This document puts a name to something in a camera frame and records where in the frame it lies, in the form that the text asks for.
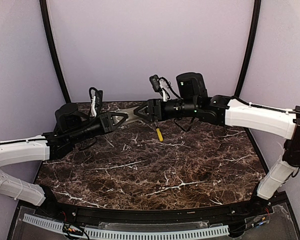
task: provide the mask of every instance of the black cable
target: black cable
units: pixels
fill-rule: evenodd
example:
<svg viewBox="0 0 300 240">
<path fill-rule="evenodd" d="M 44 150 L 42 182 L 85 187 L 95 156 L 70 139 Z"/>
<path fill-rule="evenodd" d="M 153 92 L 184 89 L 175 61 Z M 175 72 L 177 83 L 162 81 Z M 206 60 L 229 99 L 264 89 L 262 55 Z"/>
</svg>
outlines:
<svg viewBox="0 0 300 240">
<path fill-rule="evenodd" d="M 232 96 L 233 99 L 235 100 L 238 100 L 240 103 L 244 104 L 244 105 L 247 105 L 247 106 L 250 106 L 250 107 L 254 107 L 254 108 L 258 108 L 258 109 L 267 109 L 267 110 L 272 110 L 272 111 L 276 111 L 276 112 L 280 112 L 280 113 L 286 113 L 287 111 L 286 110 L 283 110 L 283 109 L 277 109 L 277 108 L 273 108 L 273 107 L 270 107 L 270 106 L 263 106 L 263 105 L 259 105 L 259 104 L 254 104 L 254 103 L 251 103 L 249 104 L 248 102 L 242 100 L 241 98 L 237 97 L 237 96 Z M 300 114 L 300 111 L 288 111 L 287 112 L 288 114 Z"/>
<path fill-rule="evenodd" d="M 71 103 L 71 99 L 70 99 L 70 95 L 69 95 L 69 92 L 67 89 L 65 78 L 64 78 L 62 70 L 61 70 L 60 61 L 58 58 L 56 45 L 55 45 L 55 41 L 54 41 L 54 36 L 52 33 L 52 28 L 51 28 L 50 18 L 49 18 L 49 11 L 48 11 L 48 6 L 47 6 L 47 0 L 39 0 L 39 2 L 40 2 L 43 26 L 44 26 L 44 30 L 45 30 L 45 36 L 46 36 L 46 40 L 47 40 L 48 47 L 50 50 L 50 55 L 51 55 L 52 63 L 53 63 L 54 70 L 56 73 L 56 77 L 58 79 L 65 102 Z"/>
<path fill-rule="evenodd" d="M 235 92 L 234 92 L 234 95 L 236 95 L 237 97 L 240 96 L 241 90 L 242 90 L 244 82 L 245 82 L 246 74 L 248 71 L 249 61 L 251 58 L 251 54 L 252 54 L 252 50 L 253 50 L 254 42 L 255 42 L 255 38 L 256 38 L 260 8 L 261 8 L 261 0 L 254 0 L 249 37 L 248 37 L 248 41 L 246 44 L 246 49 L 245 49 L 245 54 L 244 54 L 244 58 L 243 58 L 243 62 L 242 62 L 240 76 L 239 76 L 239 79 L 238 79 L 238 82 L 237 82 L 237 85 L 235 88 Z"/>
<path fill-rule="evenodd" d="M 182 131 L 184 132 L 189 132 L 194 124 L 194 120 L 196 119 L 196 117 L 193 117 L 190 121 L 190 124 L 188 126 L 187 129 L 185 129 L 183 126 L 181 126 L 179 123 L 177 123 L 177 118 L 173 119 L 173 122 L 175 125 L 177 125 Z"/>
<path fill-rule="evenodd" d="M 244 233 L 245 231 L 248 231 L 249 229 L 252 229 L 252 225 L 247 227 L 246 229 L 242 230 L 242 231 L 231 231 L 230 233 L 231 234 L 241 234 L 241 233 Z"/>
<path fill-rule="evenodd" d="M 235 232 L 235 231 L 237 231 L 237 230 L 243 228 L 244 226 L 246 226 L 247 224 L 251 223 L 256 217 L 258 217 L 258 215 L 253 216 L 249 221 L 245 222 L 243 225 L 237 227 L 236 229 L 230 231 L 230 233 L 234 233 L 234 234 L 237 233 L 237 232 Z"/>
<path fill-rule="evenodd" d="M 246 213 L 228 213 L 227 215 L 228 216 L 241 216 L 241 217 L 244 217 L 244 216 L 249 216 L 251 214 L 251 212 L 246 212 Z"/>
<path fill-rule="evenodd" d="M 165 83 L 167 84 L 168 88 L 170 89 L 170 91 L 173 93 L 173 95 L 175 95 L 178 99 L 181 99 L 181 97 L 173 90 L 171 83 L 165 79 L 163 76 L 159 78 L 159 80 L 162 79 L 165 81 Z"/>
<path fill-rule="evenodd" d="M 294 173 L 291 173 L 291 177 L 295 178 L 299 174 L 299 172 L 300 172 L 300 167 L 298 168 L 298 171 L 296 171 L 295 175 Z"/>
<path fill-rule="evenodd" d="M 56 219 L 55 217 L 51 216 L 49 213 L 47 213 L 47 212 L 46 212 L 45 210 L 43 210 L 42 208 L 39 208 L 39 207 L 38 207 L 37 209 L 40 210 L 40 211 L 42 211 L 42 212 L 44 212 L 45 214 L 47 214 L 50 218 L 52 218 L 52 219 L 58 221 L 58 219 Z M 63 220 L 63 221 L 61 221 L 61 222 L 62 222 L 63 224 L 68 224 L 68 225 L 70 225 L 70 226 L 74 226 L 75 228 L 79 229 L 79 230 L 86 236 L 87 240 L 90 240 L 89 235 L 86 233 L 86 231 L 85 231 L 81 226 L 78 226 L 78 225 L 76 225 L 76 224 L 70 223 L 70 222 L 65 221 L 65 220 Z"/>
<path fill-rule="evenodd" d="M 77 240 L 77 239 L 80 239 L 79 237 L 71 236 L 71 235 L 69 234 L 69 232 L 66 232 L 66 236 L 67 236 L 67 238 L 70 239 L 70 240 Z"/>
<path fill-rule="evenodd" d="M 7 145 L 7 144 L 26 143 L 27 141 L 28 141 L 28 142 L 33 142 L 33 141 L 41 141 L 41 140 L 47 141 L 46 138 L 22 139 L 22 140 L 15 140 L 15 141 L 5 141 L 5 142 L 0 142 L 0 146 L 1 146 L 1 145 Z"/>
</svg>

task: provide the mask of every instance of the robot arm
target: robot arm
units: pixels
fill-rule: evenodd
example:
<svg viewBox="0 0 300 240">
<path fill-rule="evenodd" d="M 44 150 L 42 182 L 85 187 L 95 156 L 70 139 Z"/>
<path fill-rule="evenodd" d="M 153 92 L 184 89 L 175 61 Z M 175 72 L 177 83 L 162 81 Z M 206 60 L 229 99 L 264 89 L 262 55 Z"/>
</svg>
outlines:
<svg viewBox="0 0 300 240">
<path fill-rule="evenodd" d="M 150 78 L 156 92 L 171 90 L 168 81 L 163 88 L 158 76 Z M 199 73 L 177 76 L 180 96 L 167 100 L 150 99 L 142 105 L 117 112 L 102 112 L 102 92 L 90 97 L 93 117 L 79 112 L 75 103 L 67 103 L 56 111 L 54 132 L 36 137 L 0 142 L 0 167 L 34 160 L 56 160 L 71 152 L 76 143 L 115 131 L 122 124 L 138 120 L 160 122 L 173 118 L 192 117 L 199 121 L 219 125 L 238 126 L 261 130 L 286 139 L 284 154 L 258 184 L 251 200 L 268 203 L 275 191 L 300 168 L 300 107 L 273 108 L 244 102 L 236 97 L 216 95 L 208 97 L 204 80 Z M 44 186 L 29 184 L 0 170 L 0 193 L 21 199 L 36 206 L 47 202 L 51 195 Z"/>
</svg>

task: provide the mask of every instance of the wire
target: wire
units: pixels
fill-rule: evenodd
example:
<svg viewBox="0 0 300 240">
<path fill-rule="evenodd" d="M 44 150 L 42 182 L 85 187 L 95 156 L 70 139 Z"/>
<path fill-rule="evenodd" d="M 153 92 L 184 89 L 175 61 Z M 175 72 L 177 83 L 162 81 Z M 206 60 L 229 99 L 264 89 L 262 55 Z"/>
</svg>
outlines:
<svg viewBox="0 0 300 240">
<path fill-rule="evenodd" d="M 55 217 L 51 216 L 49 213 L 47 213 L 47 212 L 46 212 L 45 210 L 43 210 L 42 208 L 39 208 L 39 207 L 38 207 L 37 209 L 40 210 L 40 211 L 42 211 L 42 212 L 44 212 L 45 214 L 47 214 L 50 218 L 52 218 L 52 219 L 54 219 L 54 220 L 57 220 Z M 65 213 L 64 211 L 62 211 L 62 212 L 60 212 L 60 213 L 64 215 L 64 219 L 65 219 L 65 220 L 62 221 L 63 224 L 68 224 L 68 225 L 70 225 L 70 226 L 73 226 L 73 227 L 79 229 L 79 230 L 86 236 L 86 239 L 87 239 L 87 240 L 90 240 L 89 235 L 86 233 L 86 231 L 85 231 L 82 227 L 80 227 L 80 226 L 78 226 L 78 225 L 76 225 L 76 224 L 73 224 L 73 223 L 70 223 L 70 222 L 66 221 L 67 215 L 66 215 L 66 213 Z"/>
<path fill-rule="evenodd" d="M 26 143 L 27 141 L 28 142 L 34 142 L 34 141 L 42 141 L 42 140 L 47 141 L 46 138 L 32 138 L 32 139 L 22 139 L 22 140 L 15 140 L 15 141 L 0 142 L 0 145 L 18 144 L 18 143 Z"/>
<path fill-rule="evenodd" d="M 270 220 L 271 217 L 270 217 L 270 212 L 269 212 L 268 208 L 265 208 L 265 211 L 268 213 L 267 216 L 269 217 L 269 220 Z"/>
<path fill-rule="evenodd" d="M 258 217 L 258 215 L 253 216 L 253 217 L 252 217 L 249 221 L 247 221 L 245 224 L 243 224 L 243 225 L 237 227 L 236 229 L 230 231 L 230 233 L 234 233 L 234 234 L 236 234 L 236 233 L 241 233 L 241 231 L 239 231 L 239 232 L 235 232 L 235 231 L 237 231 L 237 230 L 243 228 L 244 226 L 246 226 L 247 224 L 251 223 L 256 217 Z"/>
<path fill-rule="evenodd" d="M 256 221 L 255 223 L 252 223 L 251 226 L 245 228 L 244 230 L 242 230 L 242 231 L 231 231 L 230 233 L 231 233 L 231 234 L 240 234 L 240 233 L 244 233 L 244 232 L 248 231 L 249 229 L 252 229 L 252 228 L 254 228 L 254 227 L 256 227 L 256 226 L 262 225 L 262 224 L 263 224 L 263 221 L 264 221 L 265 219 L 266 219 L 265 217 L 262 217 L 260 220 Z"/>
<path fill-rule="evenodd" d="M 184 131 L 184 132 L 189 132 L 189 131 L 191 130 L 191 128 L 192 128 L 192 126 L 193 126 L 193 124 L 194 124 L 194 120 L 195 120 L 196 118 L 193 117 L 193 118 L 191 119 L 190 124 L 189 124 L 189 126 L 188 126 L 187 129 L 185 129 L 183 126 L 181 126 L 179 123 L 177 123 L 177 119 L 178 119 L 178 118 L 173 119 L 174 124 L 177 125 L 182 131 Z"/>
<path fill-rule="evenodd" d="M 93 137 L 93 138 L 90 138 L 89 140 L 91 139 L 94 139 L 94 142 L 93 143 L 90 143 L 89 145 L 83 147 L 83 144 L 81 142 L 81 146 L 78 148 L 78 150 L 81 152 L 81 151 L 84 151 L 84 150 L 87 150 L 89 148 L 91 148 L 93 145 L 95 145 L 98 141 L 98 139 L 96 137 Z"/>
<path fill-rule="evenodd" d="M 180 97 L 178 94 L 176 94 L 176 92 L 172 89 L 171 83 L 170 83 L 167 79 L 165 79 L 163 76 L 160 77 L 159 80 L 160 80 L 160 79 L 162 79 L 162 80 L 165 81 L 165 83 L 168 85 L 168 88 L 169 88 L 170 91 L 173 93 L 173 95 L 175 95 L 178 99 L 181 99 L 181 97 Z"/>
<path fill-rule="evenodd" d="M 71 236 L 68 231 L 66 232 L 66 235 L 67 235 L 67 238 L 70 239 L 70 240 L 77 240 L 77 239 L 79 239 L 78 237 Z"/>
<path fill-rule="evenodd" d="M 241 98 L 237 97 L 237 96 L 232 96 L 233 99 L 238 100 L 240 103 L 247 105 L 247 106 L 251 106 L 254 108 L 258 108 L 258 109 L 267 109 L 267 110 L 272 110 L 272 111 L 276 111 L 276 112 L 280 112 L 280 113 L 286 113 L 286 110 L 283 109 L 278 109 L 278 108 L 274 108 L 274 107 L 269 107 L 269 106 L 263 106 L 263 105 L 259 105 L 259 104 L 254 104 L 251 103 L 249 104 L 248 102 L 242 100 Z M 288 111 L 288 114 L 300 114 L 300 111 L 294 110 L 294 111 Z"/>
<path fill-rule="evenodd" d="M 292 177 L 292 178 L 295 178 L 295 177 L 299 174 L 299 172 L 300 172 L 300 167 L 298 168 L 298 170 L 296 171 L 295 174 L 294 174 L 294 173 L 291 173 L 291 177 Z"/>
</svg>

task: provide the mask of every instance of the screwdriver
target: screwdriver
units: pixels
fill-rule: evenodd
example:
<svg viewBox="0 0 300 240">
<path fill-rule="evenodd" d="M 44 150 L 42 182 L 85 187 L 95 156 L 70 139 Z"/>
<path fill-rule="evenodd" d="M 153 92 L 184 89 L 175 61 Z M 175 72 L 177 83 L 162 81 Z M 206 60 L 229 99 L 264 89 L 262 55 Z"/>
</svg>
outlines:
<svg viewBox="0 0 300 240">
<path fill-rule="evenodd" d="M 164 141 L 164 138 L 162 137 L 160 128 L 158 127 L 158 125 L 157 125 L 156 122 L 154 122 L 154 125 L 155 125 L 156 133 L 158 134 L 159 141 L 160 141 L 160 142 L 163 142 L 163 141 Z"/>
</svg>

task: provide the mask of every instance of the white robot arm segment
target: white robot arm segment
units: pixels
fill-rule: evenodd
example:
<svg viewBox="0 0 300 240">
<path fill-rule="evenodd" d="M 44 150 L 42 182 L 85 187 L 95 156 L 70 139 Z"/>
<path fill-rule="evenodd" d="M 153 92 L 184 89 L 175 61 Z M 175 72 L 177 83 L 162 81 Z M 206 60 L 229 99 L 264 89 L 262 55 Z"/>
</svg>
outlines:
<svg viewBox="0 0 300 240">
<path fill-rule="evenodd" d="M 35 206 L 40 206 L 44 200 L 44 190 L 36 184 L 22 181 L 10 176 L 0 169 L 0 194 L 9 196 L 14 200 L 23 200 Z"/>
<path fill-rule="evenodd" d="M 285 112 L 257 108 L 241 103 L 237 99 L 231 99 L 228 103 L 229 109 L 225 110 L 225 125 L 238 126 L 249 129 L 256 129 L 268 133 L 272 133 L 283 137 L 284 139 L 291 139 L 296 124 L 296 114 L 292 109 L 282 109 Z"/>
<path fill-rule="evenodd" d="M 14 140 L 15 143 L 0 141 L 0 167 L 23 163 L 28 161 L 45 161 L 50 157 L 50 147 L 44 136 L 38 135 L 22 140 Z"/>
<path fill-rule="evenodd" d="M 280 158 L 261 180 L 256 191 L 257 196 L 269 200 L 296 170 L 298 170 L 298 167 L 293 167 Z"/>
</svg>

